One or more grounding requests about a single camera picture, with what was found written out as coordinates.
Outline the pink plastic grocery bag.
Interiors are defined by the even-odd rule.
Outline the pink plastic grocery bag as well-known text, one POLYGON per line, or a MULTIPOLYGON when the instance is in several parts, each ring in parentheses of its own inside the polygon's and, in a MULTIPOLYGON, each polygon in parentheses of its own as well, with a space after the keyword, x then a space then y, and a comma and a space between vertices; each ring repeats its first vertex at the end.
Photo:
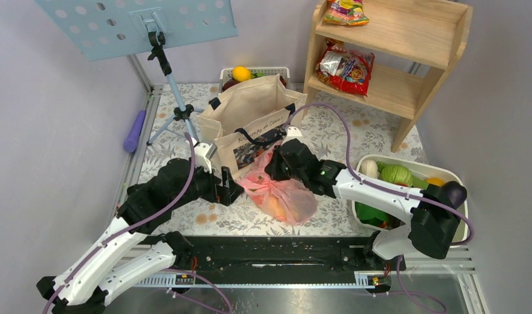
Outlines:
POLYGON ((266 173, 273 154, 270 148, 255 159, 238 184, 264 213, 287 224, 303 224, 317 212, 318 201, 303 183, 295 179, 275 181, 266 173))

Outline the beige canvas tote bag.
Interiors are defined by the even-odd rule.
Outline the beige canvas tote bag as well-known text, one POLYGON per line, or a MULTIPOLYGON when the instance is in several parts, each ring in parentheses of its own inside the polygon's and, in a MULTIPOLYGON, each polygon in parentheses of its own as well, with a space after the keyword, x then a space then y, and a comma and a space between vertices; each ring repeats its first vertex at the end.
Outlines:
POLYGON ((264 76, 240 82, 211 99, 197 116, 201 140, 216 152, 213 168, 229 168, 235 177, 247 171, 255 159, 282 139, 284 123, 300 126, 307 95, 287 89, 280 76, 264 76))

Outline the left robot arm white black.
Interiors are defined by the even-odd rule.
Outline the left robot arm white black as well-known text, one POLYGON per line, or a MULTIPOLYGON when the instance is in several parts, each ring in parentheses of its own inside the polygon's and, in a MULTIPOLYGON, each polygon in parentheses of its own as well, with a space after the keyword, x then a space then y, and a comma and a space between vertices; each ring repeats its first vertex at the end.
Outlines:
POLYGON ((228 206, 243 192, 226 167, 217 177, 192 158, 169 160, 148 182, 128 188, 116 216, 78 261, 60 275, 39 280, 37 289, 47 301, 43 313, 102 313, 141 279, 171 266, 194 266, 193 246, 180 232, 163 235, 141 258, 121 267, 117 263, 175 209, 199 199, 228 206))

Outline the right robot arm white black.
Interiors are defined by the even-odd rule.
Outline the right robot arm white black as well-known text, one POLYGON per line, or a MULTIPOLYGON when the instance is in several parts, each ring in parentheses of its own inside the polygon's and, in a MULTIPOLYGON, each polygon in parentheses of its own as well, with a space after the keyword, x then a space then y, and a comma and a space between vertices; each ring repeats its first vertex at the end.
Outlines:
POLYGON ((411 252, 446 258, 464 219, 457 209, 465 202, 467 191, 456 181, 419 189, 362 177, 342 163, 317 159, 297 139, 274 148, 265 172, 275 181, 295 179, 314 194, 356 201, 400 220, 402 226, 371 236, 363 259, 374 270, 411 252))

